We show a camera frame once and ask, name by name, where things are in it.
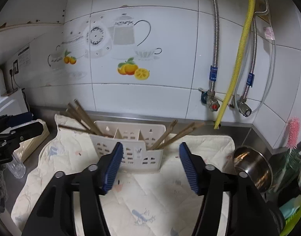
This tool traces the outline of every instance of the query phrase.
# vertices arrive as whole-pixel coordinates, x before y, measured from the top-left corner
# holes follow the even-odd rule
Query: blue label
[[[211,70],[210,70],[210,80],[211,80],[211,81],[216,81],[216,77],[217,77],[217,67],[211,66]]]
[[[249,74],[247,79],[247,85],[253,86],[254,74]]]

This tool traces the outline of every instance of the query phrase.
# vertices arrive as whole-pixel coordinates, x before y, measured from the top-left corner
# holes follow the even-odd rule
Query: pink brush
[[[289,135],[286,147],[292,151],[297,147],[298,134],[300,130],[299,118],[292,117],[289,121]]]

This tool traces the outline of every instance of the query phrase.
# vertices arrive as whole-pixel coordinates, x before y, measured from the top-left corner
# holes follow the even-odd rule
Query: paper label on wall
[[[268,40],[275,40],[275,36],[274,36],[274,32],[273,32],[273,28],[271,27],[264,27],[264,34],[265,34],[265,38]]]
[[[29,45],[18,53],[18,67],[25,67],[30,64],[30,48]]]

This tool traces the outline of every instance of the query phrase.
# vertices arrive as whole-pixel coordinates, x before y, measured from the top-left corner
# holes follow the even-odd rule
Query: ribbed blue pad
[[[106,170],[104,175],[104,186],[102,190],[107,193],[112,189],[115,176],[118,173],[120,163],[123,157],[123,145],[120,144],[116,150],[114,150],[115,155],[112,157],[112,160],[109,164],[109,167]]]
[[[179,146],[179,156],[182,162],[183,169],[185,170],[188,182],[190,184],[190,187],[192,191],[194,191],[197,194],[199,192],[199,187],[197,184],[197,172],[194,169],[192,161],[190,160],[190,157],[183,144]]]

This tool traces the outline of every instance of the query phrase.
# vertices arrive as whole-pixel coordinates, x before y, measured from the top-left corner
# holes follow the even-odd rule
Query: yellow corrugated gas pipe
[[[232,93],[233,93],[233,91],[235,89],[235,86],[236,86],[236,83],[237,83],[237,79],[238,79],[239,72],[240,72],[240,67],[241,67],[241,62],[242,62],[242,57],[243,57],[243,53],[244,53],[244,50],[245,50],[245,47],[246,47],[248,34],[249,34],[249,31],[250,31],[250,27],[251,27],[251,23],[252,23],[252,19],[253,19],[254,5],[255,5],[254,0],[249,0],[249,2],[248,2],[248,12],[247,12],[247,15],[246,15],[246,20],[245,20],[245,23],[243,25],[242,34],[241,34],[241,38],[240,38],[240,42],[239,42],[234,73],[231,77],[230,85],[229,85],[229,88],[227,90],[224,101],[222,103],[222,106],[221,106],[221,108],[218,112],[218,115],[217,115],[217,118],[216,118],[216,121],[215,121],[215,126],[214,126],[215,130],[218,129],[220,121],[222,120],[222,117],[225,113],[228,102],[230,101],[230,98],[232,96]]]

